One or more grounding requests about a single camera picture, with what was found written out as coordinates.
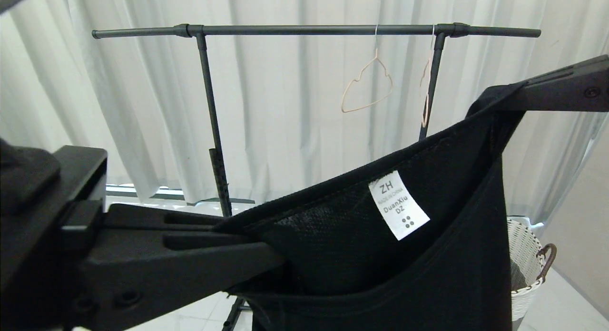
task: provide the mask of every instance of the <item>floor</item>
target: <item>floor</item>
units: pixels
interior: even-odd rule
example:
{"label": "floor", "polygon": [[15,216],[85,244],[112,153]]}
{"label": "floor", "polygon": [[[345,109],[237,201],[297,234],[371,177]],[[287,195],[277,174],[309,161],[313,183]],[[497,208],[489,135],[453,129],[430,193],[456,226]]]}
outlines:
{"label": "floor", "polygon": [[[218,292],[130,331],[221,331],[235,297]],[[252,313],[242,312],[235,331],[251,331]],[[538,292],[519,331],[609,331],[609,321],[557,272]]]}

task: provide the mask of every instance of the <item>white clothing label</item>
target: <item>white clothing label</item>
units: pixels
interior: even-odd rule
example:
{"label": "white clothing label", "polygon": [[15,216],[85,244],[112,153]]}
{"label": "white clothing label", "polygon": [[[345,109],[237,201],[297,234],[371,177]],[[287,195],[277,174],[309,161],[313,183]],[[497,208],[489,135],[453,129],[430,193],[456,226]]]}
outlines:
{"label": "white clothing label", "polygon": [[408,192],[398,171],[368,184],[372,199],[395,238],[401,240],[429,221]]}

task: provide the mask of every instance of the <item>curtain fold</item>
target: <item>curtain fold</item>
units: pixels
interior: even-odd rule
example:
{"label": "curtain fold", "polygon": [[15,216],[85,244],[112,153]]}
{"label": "curtain fold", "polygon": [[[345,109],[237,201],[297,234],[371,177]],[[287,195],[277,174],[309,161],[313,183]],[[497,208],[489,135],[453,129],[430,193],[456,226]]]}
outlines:
{"label": "curtain fold", "polygon": [[[0,17],[0,132],[16,145],[108,149],[108,181],[142,199],[160,185],[217,196],[194,39],[94,40],[92,29],[203,25],[433,24],[540,28],[539,39],[447,39],[429,133],[460,121],[487,86],[607,53],[609,0],[25,0]],[[379,36],[393,93],[342,114],[371,36],[207,37],[232,197],[296,192],[417,142],[431,36]],[[347,95],[389,89],[377,65]],[[508,210],[547,220],[606,114],[527,113],[505,151]]]}

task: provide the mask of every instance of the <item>white woven basket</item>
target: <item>white woven basket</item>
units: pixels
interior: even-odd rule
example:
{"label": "white woven basket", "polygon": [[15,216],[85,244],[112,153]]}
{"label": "white woven basket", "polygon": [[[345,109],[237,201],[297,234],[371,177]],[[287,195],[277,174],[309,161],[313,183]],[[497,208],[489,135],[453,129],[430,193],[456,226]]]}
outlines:
{"label": "white woven basket", "polygon": [[542,248],[533,231],[517,221],[508,219],[507,229],[511,261],[524,276],[524,282],[512,281],[511,320],[517,321],[524,317],[537,294],[537,289],[546,281],[546,274],[556,257],[556,246],[548,244]]}

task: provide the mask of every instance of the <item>basket handle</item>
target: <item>basket handle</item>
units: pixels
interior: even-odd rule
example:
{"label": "basket handle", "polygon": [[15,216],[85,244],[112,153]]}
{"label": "basket handle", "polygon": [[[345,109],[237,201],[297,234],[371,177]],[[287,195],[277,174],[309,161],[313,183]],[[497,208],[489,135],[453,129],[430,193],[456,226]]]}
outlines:
{"label": "basket handle", "polygon": [[548,271],[550,270],[552,263],[554,263],[554,259],[556,259],[556,246],[551,243],[546,244],[546,246],[537,253],[537,256],[539,255],[544,255],[544,257],[546,257],[546,264],[543,266],[541,273],[537,276],[537,280],[543,279],[543,281],[546,282],[546,275],[548,275]]}

